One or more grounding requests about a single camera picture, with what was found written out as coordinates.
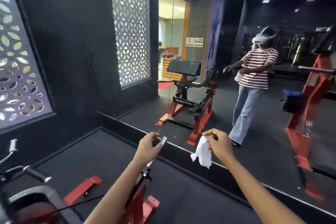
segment blue object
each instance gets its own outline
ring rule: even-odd
[[[302,96],[302,92],[295,92],[295,91],[290,91],[290,90],[284,90],[283,91],[286,97],[292,97],[292,96]]]

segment striped shirt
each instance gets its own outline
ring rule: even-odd
[[[244,61],[244,67],[256,68],[263,66],[266,61],[274,65],[278,57],[278,54],[279,54],[278,51],[273,48],[265,50],[255,49],[249,51],[241,60]],[[262,73],[244,74],[242,75],[239,84],[250,88],[258,88],[266,90],[268,89],[267,71],[264,71]]]

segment patterned window screen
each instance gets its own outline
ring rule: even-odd
[[[51,112],[15,0],[0,0],[0,129]]]
[[[121,87],[151,76],[149,0],[112,0]]]

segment red carpet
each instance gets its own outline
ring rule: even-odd
[[[159,90],[163,90],[171,85],[174,85],[173,82],[159,82]]]

